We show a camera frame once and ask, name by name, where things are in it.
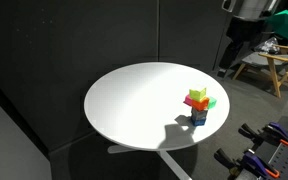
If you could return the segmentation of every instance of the green block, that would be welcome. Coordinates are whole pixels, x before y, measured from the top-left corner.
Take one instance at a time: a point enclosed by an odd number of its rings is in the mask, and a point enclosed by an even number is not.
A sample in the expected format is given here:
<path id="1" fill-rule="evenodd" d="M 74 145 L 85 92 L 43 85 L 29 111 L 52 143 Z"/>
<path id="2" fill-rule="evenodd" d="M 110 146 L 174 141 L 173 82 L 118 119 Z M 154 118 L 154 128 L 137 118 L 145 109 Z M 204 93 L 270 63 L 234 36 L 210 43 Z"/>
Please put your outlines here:
<path id="1" fill-rule="evenodd" d="M 201 101 L 206 95 L 206 88 L 203 88 L 202 90 L 193 90 L 190 89 L 190 98 L 195 101 Z"/>
<path id="2" fill-rule="evenodd" d="M 216 99 L 213 97 L 208 97 L 208 98 L 210 98 L 210 101 L 208 102 L 207 109 L 212 109 L 216 105 Z"/>

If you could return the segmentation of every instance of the blue block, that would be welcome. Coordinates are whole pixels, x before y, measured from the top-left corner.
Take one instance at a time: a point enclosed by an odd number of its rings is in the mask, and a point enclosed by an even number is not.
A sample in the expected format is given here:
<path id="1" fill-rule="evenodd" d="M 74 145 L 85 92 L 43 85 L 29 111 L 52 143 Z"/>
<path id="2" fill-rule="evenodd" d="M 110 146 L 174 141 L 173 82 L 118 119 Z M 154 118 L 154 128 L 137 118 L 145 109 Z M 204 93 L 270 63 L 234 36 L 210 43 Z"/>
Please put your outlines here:
<path id="1" fill-rule="evenodd" d="M 194 126 L 203 126 L 205 124 L 206 118 L 202 118 L 200 120 L 194 120 L 191 118 L 191 122 Z"/>

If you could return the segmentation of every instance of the black wall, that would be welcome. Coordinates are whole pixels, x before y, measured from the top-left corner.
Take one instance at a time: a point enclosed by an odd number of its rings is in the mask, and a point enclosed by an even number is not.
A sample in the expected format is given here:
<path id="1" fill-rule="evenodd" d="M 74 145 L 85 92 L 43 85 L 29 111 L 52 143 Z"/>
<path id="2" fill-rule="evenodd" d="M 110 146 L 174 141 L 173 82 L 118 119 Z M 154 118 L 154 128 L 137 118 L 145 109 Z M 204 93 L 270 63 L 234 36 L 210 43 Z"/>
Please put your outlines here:
<path id="1" fill-rule="evenodd" d="M 0 0 L 0 88 L 50 151 L 93 131 L 83 99 L 105 73 L 159 57 L 213 67 L 226 15 L 221 2 L 158 4 Z"/>
<path id="2" fill-rule="evenodd" d="M 160 61 L 209 72 L 228 13 L 220 0 L 161 0 Z"/>

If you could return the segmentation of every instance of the gray floor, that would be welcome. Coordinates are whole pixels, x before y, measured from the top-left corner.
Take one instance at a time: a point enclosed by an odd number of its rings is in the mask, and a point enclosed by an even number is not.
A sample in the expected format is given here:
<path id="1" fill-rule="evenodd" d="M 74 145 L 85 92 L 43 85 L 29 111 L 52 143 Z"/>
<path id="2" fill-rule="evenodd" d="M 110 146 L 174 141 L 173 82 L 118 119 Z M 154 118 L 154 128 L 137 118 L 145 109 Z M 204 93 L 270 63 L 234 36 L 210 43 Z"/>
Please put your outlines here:
<path id="1" fill-rule="evenodd" d="M 266 123 L 288 117 L 288 84 L 282 85 L 282 98 L 270 93 L 270 82 L 262 82 L 251 73 L 231 80 L 233 71 L 225 78 L 210 73 L 227 91 L 230 113 L 224 125 L 214 135 L 196 146 L 171 151 L 171 156 L 192 177 L 202 180 L 222 180 L 228 170 L 213 155 L 222 148 L 231 158 L 240 158 L 252 142 L 238 133 L 247 123 L 261 129 Z M 91 134 L 60 151 L 51 154 L 53 180 L 172 180 L 178 179 L 154 152 L 128 152 L 110 155 L 111 143 Z"/>

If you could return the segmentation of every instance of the pink block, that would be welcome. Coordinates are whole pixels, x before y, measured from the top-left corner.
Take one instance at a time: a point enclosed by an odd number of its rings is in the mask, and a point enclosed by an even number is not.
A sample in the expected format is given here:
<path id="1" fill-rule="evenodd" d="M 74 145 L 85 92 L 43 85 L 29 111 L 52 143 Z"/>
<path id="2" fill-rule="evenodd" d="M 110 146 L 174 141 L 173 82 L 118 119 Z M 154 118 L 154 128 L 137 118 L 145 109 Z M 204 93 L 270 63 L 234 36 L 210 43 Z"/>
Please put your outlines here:
<path id="1" fill-rule="evenodd" d="M 184 103 L 189 105 L 189 106 L 192 106 L 192 99 L 191 99 L 189 94 L 186 95 Z"/>

